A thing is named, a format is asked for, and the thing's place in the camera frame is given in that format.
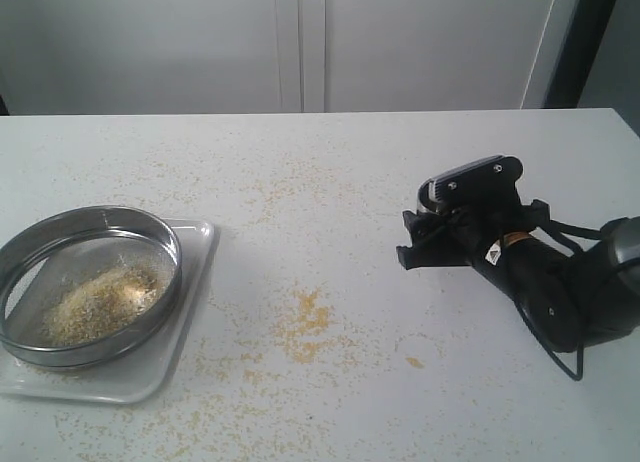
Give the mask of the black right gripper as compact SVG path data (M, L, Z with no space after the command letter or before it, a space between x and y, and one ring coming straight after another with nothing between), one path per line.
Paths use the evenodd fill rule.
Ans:
M406 270L471 266L476 270L546 270L553 249L532 236L550 221L549 206L521 203L523 174L514 156L494 155L449 169L427 181L427 200L448 202L442 213L405 210L409 246L397 246Z

